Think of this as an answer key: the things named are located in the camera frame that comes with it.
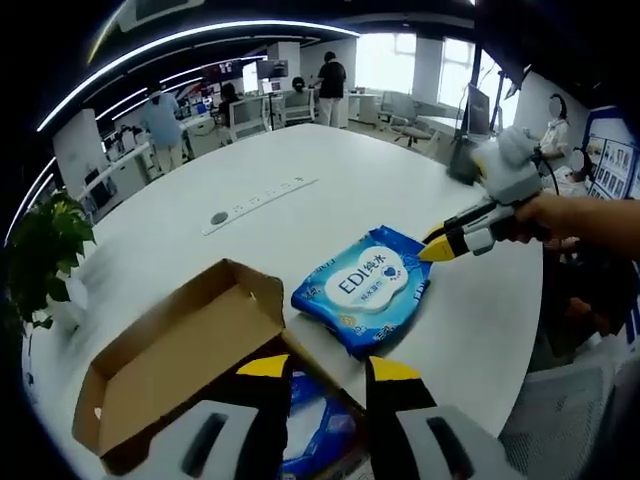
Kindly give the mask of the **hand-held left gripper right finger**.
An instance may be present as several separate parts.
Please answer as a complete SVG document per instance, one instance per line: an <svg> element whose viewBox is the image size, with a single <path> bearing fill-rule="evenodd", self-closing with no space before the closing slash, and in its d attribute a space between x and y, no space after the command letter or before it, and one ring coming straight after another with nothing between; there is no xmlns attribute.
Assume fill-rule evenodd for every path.
<svg viewBox="0 0 640 480"><path fill-rule="evenodd" d="M438 405L420 372L370 356L368 449L377 479L516 479L501 443L451 405Z"/></svg>

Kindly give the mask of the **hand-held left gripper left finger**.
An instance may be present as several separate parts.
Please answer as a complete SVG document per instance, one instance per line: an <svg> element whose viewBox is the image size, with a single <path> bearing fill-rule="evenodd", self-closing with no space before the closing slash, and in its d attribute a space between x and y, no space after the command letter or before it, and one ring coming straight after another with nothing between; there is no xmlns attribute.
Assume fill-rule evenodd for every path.
<svg viewBox="0 0 640 480"><path fill-rule="evenodd" d="M114 479L276 479L288 442L291 356L255 358L172 414L146 457Z"/></svg>

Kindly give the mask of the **person's right hand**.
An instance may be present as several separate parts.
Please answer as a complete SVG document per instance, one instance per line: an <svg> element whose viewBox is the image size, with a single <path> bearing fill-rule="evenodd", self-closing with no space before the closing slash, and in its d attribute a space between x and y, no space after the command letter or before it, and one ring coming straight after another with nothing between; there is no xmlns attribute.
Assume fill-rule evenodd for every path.
<svg viewBox="0 0 640 480"><path fill-rule="evenodd" d="M515 210L516 227L512 240L528 243L563 239L571 232L565 224L571 199L551 194L539 194Z"/></svg>

